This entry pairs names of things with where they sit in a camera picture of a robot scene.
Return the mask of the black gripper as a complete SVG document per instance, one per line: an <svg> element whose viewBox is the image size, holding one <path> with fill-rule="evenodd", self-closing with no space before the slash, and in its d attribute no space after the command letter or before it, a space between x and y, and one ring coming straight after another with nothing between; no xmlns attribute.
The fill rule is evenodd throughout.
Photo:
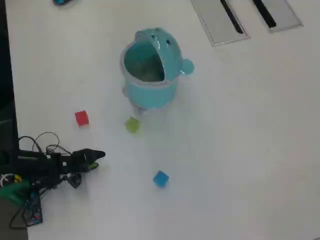
<svg viewBox="0 0 320 240"><path fill-rule="evenodd" d="M58 172L63 174L85 173L99 167L96 160L104 158L106 153L101 150L84 148L74 151L71 155L60 155L58 158Z"/></svg>

